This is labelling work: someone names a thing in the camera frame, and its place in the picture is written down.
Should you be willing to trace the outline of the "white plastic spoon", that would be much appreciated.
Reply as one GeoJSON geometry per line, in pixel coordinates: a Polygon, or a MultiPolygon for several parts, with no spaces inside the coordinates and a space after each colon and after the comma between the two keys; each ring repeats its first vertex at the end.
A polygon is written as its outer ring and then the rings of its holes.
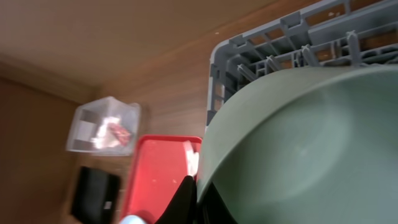
{"type": "Polygon", "coordinates": [[[200,144],[191,141],[185,141],[183,142],[183,148],[185,151],[187,174],[195,177],[198,173],[200,144]]]}

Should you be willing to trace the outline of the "clear plastic waste bin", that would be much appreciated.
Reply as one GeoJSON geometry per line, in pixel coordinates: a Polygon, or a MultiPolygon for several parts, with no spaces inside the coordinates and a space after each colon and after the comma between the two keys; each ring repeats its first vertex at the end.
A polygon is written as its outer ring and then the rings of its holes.
{"type": "Polygon", "coordinates": [[[137,139],[141,107],[108,96],[75,110],[66,150],[95,156],[129,156],[137,139]]]}

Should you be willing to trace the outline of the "red snack wrapper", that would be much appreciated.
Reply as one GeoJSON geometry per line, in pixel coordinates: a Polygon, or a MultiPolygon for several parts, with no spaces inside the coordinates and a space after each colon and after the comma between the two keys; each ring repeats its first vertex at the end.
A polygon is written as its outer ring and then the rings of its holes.
{"type": "Polygon", "coordinates": [[[131,140],[131,133],[117,123],[111,123],[109,129],[112,135],[120,142],[120,145],[127,146],[131,140]]]}

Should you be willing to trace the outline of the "grey dishwasher rack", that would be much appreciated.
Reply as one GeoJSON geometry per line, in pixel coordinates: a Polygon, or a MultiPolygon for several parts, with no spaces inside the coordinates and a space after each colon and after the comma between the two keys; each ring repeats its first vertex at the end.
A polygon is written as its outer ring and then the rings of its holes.
{"type": "Polygon", "coordinates": [[[206,121],[249,82],[272,72],[396,63],[397,1],[320,1],[213,49],[206,121]]]}

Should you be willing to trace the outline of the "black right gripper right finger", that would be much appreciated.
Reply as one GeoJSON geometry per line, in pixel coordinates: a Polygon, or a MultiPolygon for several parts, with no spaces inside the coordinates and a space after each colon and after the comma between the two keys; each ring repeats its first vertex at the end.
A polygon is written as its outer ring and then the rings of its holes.
{"type": "Polygon", "coordinates": [[[237,224],[214,184],[209,186],[201,203],[201,222],[203,224],[237,224]]]}

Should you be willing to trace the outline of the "black waste tray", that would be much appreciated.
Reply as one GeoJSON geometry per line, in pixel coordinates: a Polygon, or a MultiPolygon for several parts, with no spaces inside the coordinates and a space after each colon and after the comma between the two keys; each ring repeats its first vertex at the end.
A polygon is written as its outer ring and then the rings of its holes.
{"type": "Polygon", "coordinates": [[[83,224],[110,224],[120,186],[119,176],[82,166],[70,214],[83,224]]]}

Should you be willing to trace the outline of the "white tissue in bin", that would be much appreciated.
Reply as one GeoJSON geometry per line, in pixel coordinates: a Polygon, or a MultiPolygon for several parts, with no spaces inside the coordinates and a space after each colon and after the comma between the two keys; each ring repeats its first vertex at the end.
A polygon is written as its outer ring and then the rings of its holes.
{"type": "Polygon", "coordinates": [[[120,123],[120,118],[108,116],[102,119],[100,126],[95,134],[95,137],[91,139],[93,147],[98,150],[105,150],[106,148],[116,147],[120,145],[120,142],[112,135],[109,125],[111,123],[120,123]]]}

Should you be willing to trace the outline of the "red plastic tray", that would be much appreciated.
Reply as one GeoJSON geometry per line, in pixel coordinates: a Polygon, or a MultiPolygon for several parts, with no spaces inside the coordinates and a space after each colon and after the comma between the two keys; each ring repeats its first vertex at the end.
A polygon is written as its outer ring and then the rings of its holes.
{"type": "Polygon", "coordinates": [[[196,136],[143,135],[134,151],[120,219],[137,215],[155,223],[188,176],[183,142],[199,143],[196,136]]]}

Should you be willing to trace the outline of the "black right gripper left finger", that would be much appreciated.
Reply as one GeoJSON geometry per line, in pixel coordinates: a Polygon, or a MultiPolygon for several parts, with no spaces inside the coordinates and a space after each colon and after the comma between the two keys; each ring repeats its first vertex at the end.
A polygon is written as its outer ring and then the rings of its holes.
{"type": "Polygon", "coordinates": [[[196,199],[196,182],[192,176],[185,176],[155,224],[192,224],[196,213],[196,199]]]}

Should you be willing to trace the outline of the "light green bowl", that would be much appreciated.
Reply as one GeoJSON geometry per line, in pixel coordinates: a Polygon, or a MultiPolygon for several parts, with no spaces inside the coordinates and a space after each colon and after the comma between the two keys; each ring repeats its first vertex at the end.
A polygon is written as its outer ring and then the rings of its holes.
{"type": "Polygon", "coordinates": [[[396,223],[397,67],[296,68],[235,93],[209,123],[197,202],[237,223],[396,223]]]}

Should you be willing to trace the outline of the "light blue dinner plate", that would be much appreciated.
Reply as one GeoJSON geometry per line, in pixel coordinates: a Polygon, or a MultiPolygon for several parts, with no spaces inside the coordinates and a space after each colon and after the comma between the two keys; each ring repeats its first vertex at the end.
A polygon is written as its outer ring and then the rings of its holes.
{"type": "Polygon", "coordinates": [[[147,224],[144,219],[137,215],[125,216],[119,224],[147,224]]]}

